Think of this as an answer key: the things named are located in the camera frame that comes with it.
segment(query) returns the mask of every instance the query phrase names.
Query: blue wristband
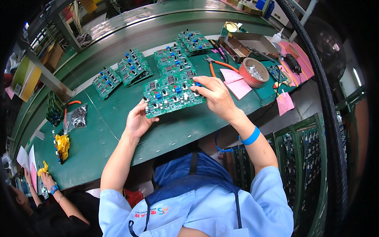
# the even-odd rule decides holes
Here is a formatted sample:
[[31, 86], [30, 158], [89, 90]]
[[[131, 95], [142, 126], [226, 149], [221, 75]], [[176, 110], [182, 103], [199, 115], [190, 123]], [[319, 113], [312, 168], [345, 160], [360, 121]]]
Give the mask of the blue wristband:
[[56, 186], [56, 185], [51, 186], [51, 188], [50, 188], [51, 195], [54, 195], [54, 193], [55, 193], [57, 190], [59, 190], [58, 186]]
[[251, 134], [246, 140], [241, 140], [241, 136], [238, 136], [238, 140], [240, 140], [245, 146], [248, 146], [257, 140], [259, 134], [260, 130], [255, 126], [253, 134]]

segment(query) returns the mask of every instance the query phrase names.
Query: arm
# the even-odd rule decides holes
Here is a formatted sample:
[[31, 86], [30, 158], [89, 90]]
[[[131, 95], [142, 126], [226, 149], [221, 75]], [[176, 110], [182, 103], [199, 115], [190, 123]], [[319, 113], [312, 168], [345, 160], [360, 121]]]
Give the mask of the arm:
[[26, 181], [29, 184], [30, 193], [33, 197], [34, 202], [36, 203], [36, 206], [38, 207], [40, 204], [42, 204], [41, 199], [37, 195], [36, 191], [34, 190], [33, 183], [31, 182], [30, 173], [24, 168], [25, 178]]
[[142, 99], [140, 103], [129, 112], [126, 128], [121, 139], [105, 165], [101, 175], [100, 192], [105, 189], [114, 189], [122, 194], [125, 181], [129, 174], [130, 164], [139, 139], [149, 129], [153, 122], [159, 118], [146, 118]]
[[[207, 105], [211, 111], [222, 119], [229, 122], [240, 134], [241, 139], [245, 140], [253, 134], [254, 124], [249, 120], [245, 113], [237, 108], [224, 83], [216, 77], [194, 77], [194, 81], [205, 85], [208, 89], [199, 86], [191, 86], [191, 90], [197, 90], [207, 98]], [[250, 160], [254, 165], [255, 173], [267, 166], [278, 167], [278, 162], [274, 151], [261, 133], [257, 140], [245, 146]]]
[[[44, 185], [46, 186], [48, 190], [50, 190], [51, 187], [55, 185], [55, 182], [53, 178], [51, 177], [51, 175], [45, 172], [42, 172], [41, 178], [42, 178], [42, 182], [44, 183]], [[76, 206], [74, 206], [65, 196], [63, 197], [61, 196], [62, 196], [62, 193], [59, 190], [55, 191], [53, 194], [53, 197], [55, 198], [57, 202], [59, 201], [59, 205], [61, 206], [63, 211], [66, 213], [67, 217], [76, 216], [77, 218], [85, 222], [86, 224], [90, 225], [89, 221], [87, 221], [87, 219], [84, 218], [84, 216], [80, 213], [80, 211], [76, 208]]]

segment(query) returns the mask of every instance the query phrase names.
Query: yellow cloth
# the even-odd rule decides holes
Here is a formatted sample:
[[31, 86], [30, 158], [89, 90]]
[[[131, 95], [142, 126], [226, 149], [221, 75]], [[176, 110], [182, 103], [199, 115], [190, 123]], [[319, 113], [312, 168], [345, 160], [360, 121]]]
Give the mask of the yellow cloth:
[[38, 170], [38, 173], [37, 173], [38, 177], [41, 177], [42, 172], [48, 173], [48, 171], [47, 171], [48, 165], [46, 164], [46, 161], [44, 161], [44, 166], [45, 167]]
[[56, 149], [58, 150], [59, 155], [62, 157], [63, 160], [66, 160], [69, 156], [69, 148], [70, 148], [70, 139], [69, 136], [63, 135], [59, 136], [58, 134], [55, 135], [55, 141], [56, 141]]

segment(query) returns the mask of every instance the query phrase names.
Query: worker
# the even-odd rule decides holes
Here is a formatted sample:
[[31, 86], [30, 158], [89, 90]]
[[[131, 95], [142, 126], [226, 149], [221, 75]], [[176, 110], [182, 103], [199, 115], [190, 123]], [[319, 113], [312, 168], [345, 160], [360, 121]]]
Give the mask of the worker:
[[128, 115], [126, 128], [101, 176], [99, 224], [104, 236], [291, 236], [293, 212], [287, 204], [274, 151], [258, 128], [238, 109], [216, 77], [194, 77], [191, 86], [207, 98], [211, 111], [239, 133], [254, 177], [250, 192], [233, 185], [218, 162], [192, 152], [158, 166], [160, 187], [134, 208], [122, 195], [133, 153], [153, 122], [142, 100]]
[[24, 171], [37, 209], [33, 210], [30, 207], [28, 197], [18, 188], [8, 185], [8, 192], [30, 233], [41, 237], [102, 236], [97, 218], [98, 198], [85, 192], [73, 192], [66, 197], [58, 188], [52, 189], [56, 186], [53, 178], [42, 172], [42, 182], [48, 190], [52, 190], [56, 200], [56, 202], [50, 201], [50, 204], [46, 206], [34, 190], [30, 172], [25, 168]]

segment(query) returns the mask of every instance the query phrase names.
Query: coworker's hand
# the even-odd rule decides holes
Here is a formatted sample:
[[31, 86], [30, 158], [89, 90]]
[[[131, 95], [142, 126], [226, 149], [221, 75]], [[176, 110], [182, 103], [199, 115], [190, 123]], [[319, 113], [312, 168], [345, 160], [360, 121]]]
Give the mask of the coworker's hand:
[[51, 187], [55, 185], [53, 177], [51, 177], [51, 175], [49, 175], [48, 173], [42, 172], [41, 179], [42, 179], [42, 183], [44, 183], [47, 190], [50, 190]]
[[28, 170], [26, 168], [24, 168], [24, 173], [25, 173], [26, 182], [28, 182], [28, 184], [32, 184], [30, 173], [28, 172]]
[[146, 106], [147, 103], [144, 103], [144, 99], [142, 99], [140, 103], [129, 112], [123, 136], [126, 135], [129, 136], [129, 138], [140, 139], [140, 137], [150, 128], [153, 122], [159, 121], [158, 117], [150, 119], [146, 118]]
[[241, 110], [235, 106], [228, 89], [219, 78], [200, 76], [194, 77], [193, 80], [208, 88], [191, 86], [191, 90], [197, 90], [199, 94], [207, 98], [209, 109], [220, 118], [230, 123], [241, 113]]

